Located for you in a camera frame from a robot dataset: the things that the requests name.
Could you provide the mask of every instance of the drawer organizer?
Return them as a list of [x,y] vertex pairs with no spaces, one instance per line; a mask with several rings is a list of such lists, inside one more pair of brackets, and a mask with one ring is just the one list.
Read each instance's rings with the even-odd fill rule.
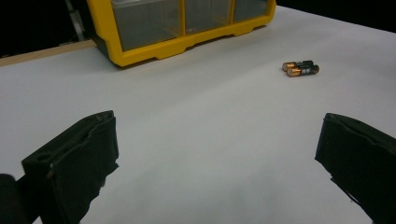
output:
[[210,39],[249,33],[270,22],[276,8],[275,0],[86,1],[91,21],[84,22],[85,29],[119,66],[164,59]]

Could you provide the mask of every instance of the yellow frame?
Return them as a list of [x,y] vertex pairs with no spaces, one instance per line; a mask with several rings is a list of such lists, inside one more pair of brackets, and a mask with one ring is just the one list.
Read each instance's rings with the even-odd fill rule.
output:
[[109,59],[119,66],[138,63],[151,58],[164,59],[171,57],[183,53],[188,47],[220,36],[247,34],[253,31],[254,28],[269,23],[274,17],[276,8],[276,0],[268,0],[267,9],[263,16],[233,23],[235,0],[232,0],[230,24],[201,33],[186,35],[185,5],[184,0],[179,0],[181,25],[180,37],[138,49],[122,51],[119,32],[117,30],[117,24],[111,6],[111,0],[87,0],[87,2],[96,33],[105,40]]

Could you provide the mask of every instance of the battery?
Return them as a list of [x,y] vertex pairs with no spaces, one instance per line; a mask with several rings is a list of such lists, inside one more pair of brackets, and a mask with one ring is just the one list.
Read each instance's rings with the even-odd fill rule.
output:
[[289,77],[309,76],[309,75],[315,75],[318,72],[319,72],[319,66],[317,65],[293,67],[288,69],[288,76]]
[[312,66],[314,62],[312,61],[301,61],[301,62],[291,62],[291,63],[283,63],[282,69],[283,71],[287,72],[289,68],[293,67],[305,67],[305,66]]

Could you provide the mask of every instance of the aa battery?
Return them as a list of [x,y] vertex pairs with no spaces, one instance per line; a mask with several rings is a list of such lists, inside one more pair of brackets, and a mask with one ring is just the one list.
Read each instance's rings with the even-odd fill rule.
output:
[[300,76],[309,76],[315,75],[319,72],[319,66],[310,65],[310,66],[297,66],[288,69],[289,77],[300,77]]
[[283,63],[282,69],[283,69],[283,71],[287,72],[290,68],[293,68],[293,67],[306,67],[306,66],[312,66],[312,65],[314,65],[314,62],[312,62],[312,61]]

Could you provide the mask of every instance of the plastic drawer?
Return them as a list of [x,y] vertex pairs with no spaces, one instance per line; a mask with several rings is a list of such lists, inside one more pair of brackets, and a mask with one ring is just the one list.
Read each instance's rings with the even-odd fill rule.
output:
[[275,0],[81,1],[87,8],[81,13],[89,14],[83,16],[86,30],[119,66],[171,57],[221,36],[247,34],[269,23],[276,8]]

